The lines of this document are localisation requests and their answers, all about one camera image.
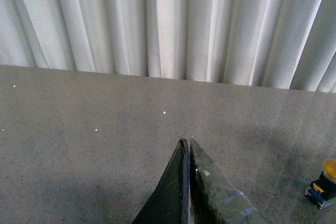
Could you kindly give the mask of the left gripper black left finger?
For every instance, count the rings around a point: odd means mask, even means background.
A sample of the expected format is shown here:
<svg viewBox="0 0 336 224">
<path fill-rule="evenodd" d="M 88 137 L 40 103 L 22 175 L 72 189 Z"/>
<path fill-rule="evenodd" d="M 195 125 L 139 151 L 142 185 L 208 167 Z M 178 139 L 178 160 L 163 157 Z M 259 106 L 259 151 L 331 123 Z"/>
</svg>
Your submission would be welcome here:
<svg viewBox="0 0 336 224">
<path fill-rule="evenodd" d="M 190 150 L 187 140 L 178 144 L 154 192 L 133 223 L 188 223 Z"/>
</svg>

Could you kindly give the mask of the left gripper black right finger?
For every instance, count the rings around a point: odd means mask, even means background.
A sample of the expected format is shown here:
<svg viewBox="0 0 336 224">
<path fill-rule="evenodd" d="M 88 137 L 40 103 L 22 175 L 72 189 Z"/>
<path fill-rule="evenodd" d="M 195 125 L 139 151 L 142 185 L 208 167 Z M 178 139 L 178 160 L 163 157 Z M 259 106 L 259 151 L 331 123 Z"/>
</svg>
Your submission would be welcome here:
<svg viewBox="0 0 336 224">
<path fill-rule="evenodd" d="M 246 195 L 190 140 L 191 214 L 195 223 L 266 223 Z"/>
</svg>

